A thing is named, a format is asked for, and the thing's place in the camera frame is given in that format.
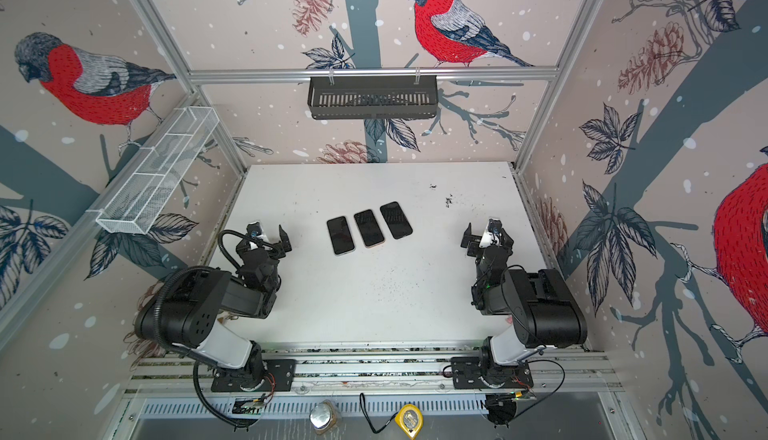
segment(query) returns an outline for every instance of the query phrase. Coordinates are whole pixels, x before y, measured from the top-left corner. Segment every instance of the yellow tape measure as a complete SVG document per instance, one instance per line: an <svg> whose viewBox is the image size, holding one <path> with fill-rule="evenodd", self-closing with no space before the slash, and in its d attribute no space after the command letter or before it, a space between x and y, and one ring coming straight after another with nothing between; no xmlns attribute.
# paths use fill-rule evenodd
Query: yellow tape measure
<svg viewBox="0 0 768 440"><path fill-rule="evenodd" d="M410 438L416 438L422 429L422 425L424 425L424 417L422 416L422 413L419 412L417 406L409 403L400 408L400 412L398 412L395 417L395 423L399 425Z"/></svg>

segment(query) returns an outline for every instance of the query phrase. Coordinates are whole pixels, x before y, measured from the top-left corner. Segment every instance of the white tabletop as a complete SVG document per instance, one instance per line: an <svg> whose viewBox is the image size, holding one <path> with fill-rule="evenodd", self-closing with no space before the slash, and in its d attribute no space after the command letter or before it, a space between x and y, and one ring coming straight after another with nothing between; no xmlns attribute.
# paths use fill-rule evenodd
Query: white tabletop
<svg viewBox="0 0 768 440"><path fill-rule="evenodd" d="M413 227L399 240L379 211L392 201ZM353 218L366 209L386 238L370 248ZM341 215L356 248L336 256L326 221ZM293 251L280 260L272 313L226 325L246 339L303 348L477 343L508 327L504 316L483 316L470 304L475 261L459 246L467 223L481 234L489 217L514 239L508 264L545 268L505 162L253 165L226 228L244 233L260 221L277 241L282 224ZM237 241L225 237L235 258ZM233 270L218 251L210 265Z"/></svg>

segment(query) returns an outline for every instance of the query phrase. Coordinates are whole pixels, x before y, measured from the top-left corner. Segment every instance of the red bird breast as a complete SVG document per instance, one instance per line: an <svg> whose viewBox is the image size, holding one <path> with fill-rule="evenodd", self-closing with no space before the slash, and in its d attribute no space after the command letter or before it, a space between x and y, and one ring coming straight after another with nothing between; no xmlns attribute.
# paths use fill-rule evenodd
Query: red bird breast
<svg viewBox="0 0 768 440"><path fill-rule="evenodd" d="M450 40L432 24L432 16L448 12L451 5L453 0L428 0L424 7L415 4L416 38L422 47L440 62L468 63L482 56L486 51Z"/></svg>
<svg viewBox="0 0 768 440"><path fill-rule="evenodd" d="M103 125L127 125L149 106L151 86L141 86L117 96L90 96L74 88L83 73L78 54L64 44L48 54L52 80L43 87L81 119Z"/></svg>
<svg viewBox="0 0 768 440"><path fill-rule="evenodd" d="M768 257L763 239L766 211L768 164L759 166L723 199L714 223L717 271L764 332L768 332Z"/></svg>

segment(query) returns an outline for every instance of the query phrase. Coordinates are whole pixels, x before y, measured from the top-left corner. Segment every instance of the black mounting plate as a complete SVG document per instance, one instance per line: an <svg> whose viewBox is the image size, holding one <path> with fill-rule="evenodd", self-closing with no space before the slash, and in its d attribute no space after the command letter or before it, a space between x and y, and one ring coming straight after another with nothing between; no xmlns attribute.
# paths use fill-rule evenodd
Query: black mounting plate
<svg viewBox="0 0 768 440"><path fill-rule="evenodd" d="M483 376L479 357L459 356L451 358L451 372L453 388L457 390L476 388L527 389L533 386L531 370L527 363L521 366L491 367Z"/></svg>
<svg viewBox="0 0 768 440"><path fill-rule="evenodd" d="M264 360L265 373L271 373L275 377L275 392L290 392L290 386L293 382L293 373L296 370L296 360L288 358L279 358L275 360ZM244 393L240 387L248 382L242 378L233 378L226 375L224 370L216 370L223 375L214 377L214 382L210 385L211 392L238 392ZM272 390L272 384L264 378L264 381L253 392L269 392Z"/></svg>

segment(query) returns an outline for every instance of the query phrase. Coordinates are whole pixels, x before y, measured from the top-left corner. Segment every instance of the smartphone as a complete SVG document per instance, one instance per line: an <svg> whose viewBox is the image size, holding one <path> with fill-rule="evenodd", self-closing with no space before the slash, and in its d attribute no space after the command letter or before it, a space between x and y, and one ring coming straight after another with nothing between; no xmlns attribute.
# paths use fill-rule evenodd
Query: smartphone
<svg viewBox="0 0 768 440"><path fill-rule="evenodd" d="M371 209L356 213L355 223L357 224L357 228L360 229L362 243L364 243L366 247L373 247L374 245L384 242L384 234L382 234L382 229L379 228L379 222L376 221L376 217L373 216L373 211Z"/></svg>
<svg viewBox="0 0 768 440"><path fill-rule="evenodd" d="M346 223L346 217L332 218L327 222L328 233L331 235L331 244L333 253L341 255L355 250L355 243L352 241L350 225Z"/></svg>
<svg viewBox="0 0 768 440"><path fill-rule="evenodd" d="M408 223L408 219L402 212L400 204L392 202L387 205L381 205L379 210L382 213L382 217L384 217L384 222L386 222L389 231L395 239L403 238L406 235L413 233L411 224Z"/></svg>

